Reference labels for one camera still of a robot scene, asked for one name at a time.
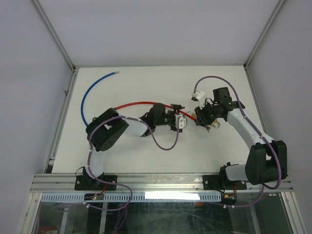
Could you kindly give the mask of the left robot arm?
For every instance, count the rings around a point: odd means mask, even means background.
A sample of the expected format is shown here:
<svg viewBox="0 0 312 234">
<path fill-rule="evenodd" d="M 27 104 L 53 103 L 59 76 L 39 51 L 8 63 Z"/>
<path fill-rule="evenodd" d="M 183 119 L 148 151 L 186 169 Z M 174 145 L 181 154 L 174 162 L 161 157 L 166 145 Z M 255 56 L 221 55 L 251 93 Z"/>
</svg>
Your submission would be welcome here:
<svg viewBox="0 0 312 234">
<path fill-rule="evenodd" d="M 171 110 L 166 110 L 162 103 L 155 103 L 152 108 L 139 118 L 120 115 L 116 109 L 110 108 L 93 119 L 87 125 L 86 133 L 89 143 L 89 154 L 85 171 L 85 184 L 91 189 L 98 189 L 102 184 L 103 165 L 107 151 L 124 133 L 131 133 L 139 137 L 151 136 L 156 146 L 164 151 L 172 150 L 179 138 L 179 134 L 187 127 L 185 115 L 180 113 L 184 107 L 172 104 Z M 162 147 L 156 140 L 154 132 L 157 126 L 169 126 L 176 132 L 175 141 L 169 148 Z"/>
</svg>

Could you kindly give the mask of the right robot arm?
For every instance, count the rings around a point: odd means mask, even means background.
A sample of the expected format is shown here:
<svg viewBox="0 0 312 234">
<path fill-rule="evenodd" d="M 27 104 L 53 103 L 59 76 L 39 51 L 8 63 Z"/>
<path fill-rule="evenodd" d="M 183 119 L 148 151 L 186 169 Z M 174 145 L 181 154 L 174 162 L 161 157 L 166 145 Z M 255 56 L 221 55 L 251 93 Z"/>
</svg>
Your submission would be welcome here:
<svg viewBox="0 0 312 234">
<path fill-rule="evenodd" d="M 238 132 L 249 149 L 245 164 L 227 163 L 219 170 L 217 178 L 209 185 L 217 189 L 231 189 L 239 181 L 252 185 L 280 182 L 287 178 L 287 146 L 260 131 L 241 111 L 244 105 L 233 101 L 227 87 L 213 90 L 211 103 L 205 92 L 194 91 L 192 100 L 198 102 L 195 108 L 196 125 L 209 128 L 222 118 Z"/>
</svg>

